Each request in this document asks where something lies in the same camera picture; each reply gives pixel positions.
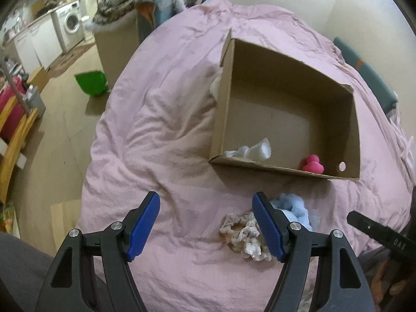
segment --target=white tissue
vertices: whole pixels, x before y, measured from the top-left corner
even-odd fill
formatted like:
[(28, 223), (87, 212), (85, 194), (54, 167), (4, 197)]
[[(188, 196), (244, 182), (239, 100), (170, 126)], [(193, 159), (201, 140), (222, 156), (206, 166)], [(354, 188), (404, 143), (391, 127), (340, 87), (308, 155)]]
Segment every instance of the white tissue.
[(247, 212), (242, 216), (226, 215), (220, 233), (225, 237), (226, 243), (232, 245), (232, 251), (240, 253), (243, 258), (251, 257), (256, 261), (272, 260), (253, 212)]
[(246, 160), (253, 160), (255, 162), (263, 162), (270, 158), (272, 155), (272, 147), (266, 137), (255, 146), (249, 148), (248, 146), (242, 146), (238, 150), (226, 151), (227, 157), (239, 157)]
[(222, 74), (219, 74), (209, 86), (209, 93), (215, 99), (215, 102), (218, 102), (218, 90), (220, 89), (221, 76)]

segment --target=metal screw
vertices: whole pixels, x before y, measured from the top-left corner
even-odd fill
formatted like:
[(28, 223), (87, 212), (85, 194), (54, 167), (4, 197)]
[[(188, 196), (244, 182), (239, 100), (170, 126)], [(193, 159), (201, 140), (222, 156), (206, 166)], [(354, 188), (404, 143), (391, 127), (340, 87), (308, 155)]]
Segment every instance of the metal screw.
[(122, 227), (123, 227), (122, 222), (114, 222), (113, 224), (111, 224), (111, 229), (113, 230), (120, 230)]
[(290, 228), (292, 230), (299, 231), (300, 229), (302, 229), (302, 225), (300, 225), (298, 222), (292, 222), (290, 223)]
[(69, 231), (69, 236), (70, 237), (76, 237), (79, 234), (80, 234), (80, 230), (78, 230), (78, 229), (72, 229), (71, 231)]
[(344, 235), (340, 230), (334, 230), (333, 234), (336, 238), (342, 238)]

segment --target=kitchen counter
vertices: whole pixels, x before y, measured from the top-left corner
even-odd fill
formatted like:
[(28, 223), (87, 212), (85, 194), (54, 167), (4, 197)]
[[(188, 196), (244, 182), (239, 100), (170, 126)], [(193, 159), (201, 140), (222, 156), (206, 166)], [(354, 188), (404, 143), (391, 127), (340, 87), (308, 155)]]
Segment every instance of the kitchen counter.
[(31, 26), (33, 26), (34, 24), (36, 24), (37, 22), (39, 22), (40, 20), (42, 20), (44, 17), (47, 17), (48, 15), (50, 15), (50, 14), (52, 14), (54, 11), (56, 11), (57, 9), (59, 9), (59, 8), (61, 8), (61, 7), (64, 7), (64, 6), (67, 6), (68, 4), (72, 4), (72, 3), (74, 3), (75, 1), (79, 1), (79, 0), (72, 0), (72, 1), (70, 1), (70, 2), (66, 2), (66, 3), (63, 3), (63, 4), (60, 4), (59, 6), (57, 6), (57, 7), (55, 7), (55, 8), (53, 8), (53, 9), (51, 9), (51, 10), (48, 10), (45, 14), (43, 14), (43, 15), (41, 15), (41, 16), (39, 16), (37, 19), (35, 19), (35, 20), (33, 20), (30, 24), (28, 24), (26, 27), (24, 27), (20, 32), (18, 32), (18, 33), (16, 33), (15, 35), (13, 35), (13, 37), (11, 37), (5, 44), (4, 44), (4, 46), (6, 46), (9, 42), (11, 42), (11, 41), (13, 41), (15, 38), (16, 38), (16, 36), (19, 36), (21, 33), (23, 33), (24, 31), (26, 31), (26, 30), (28, 30), (28, 28), (30, 28)]
[(47, 69), (62, 54), (63, 49), (52, 13), (65, 5), (62, 4), (38, 17), (6, 43), (6, 53), (20, 62), (28, 74), (41, 66)]

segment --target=pink duvet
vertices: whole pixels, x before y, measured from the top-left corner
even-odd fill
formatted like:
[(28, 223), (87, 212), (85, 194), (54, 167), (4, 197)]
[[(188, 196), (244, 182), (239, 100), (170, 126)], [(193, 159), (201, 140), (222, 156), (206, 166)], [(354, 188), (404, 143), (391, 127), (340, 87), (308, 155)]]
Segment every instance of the pink duvet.
[[(209, 86), (233, 35), (281, 51), (354, 87), (361, 180), (317, 180), (208, 163), (216, 109)], [(243, 259), (218, 233), (226, 214), (251, 208), (256, 191), (301, 196), (321, 216), (319, 232), (342, 230), (354, 251), (376, 247), (348, 226), (351, 210), (398, 230), (412, 184), (376, 98), (333, 43), (292, 12), (213, 0), (161, 25), (118, 79), (96, 128), (82, 190), (79, 227), (104, 229), (157, 191), (161, 209), (143, 253), (131, 264), (149, 311), (263, 311), (282, 265)], [(306, 290), (314, 283), (310, 265)], [(97, 272), (102, 276), (102, 267)]]

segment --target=green dustpan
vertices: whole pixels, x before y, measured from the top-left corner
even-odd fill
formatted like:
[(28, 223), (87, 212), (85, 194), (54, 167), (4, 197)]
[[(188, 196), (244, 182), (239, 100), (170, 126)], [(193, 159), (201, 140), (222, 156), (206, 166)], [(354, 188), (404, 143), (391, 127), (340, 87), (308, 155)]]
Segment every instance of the green dustpan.
[(80, 85), (84, 93), (91, 96), (98, 96), (108, 91), (107, 78), (101, 71), (89, 71), (75, 75), (76, 82)]

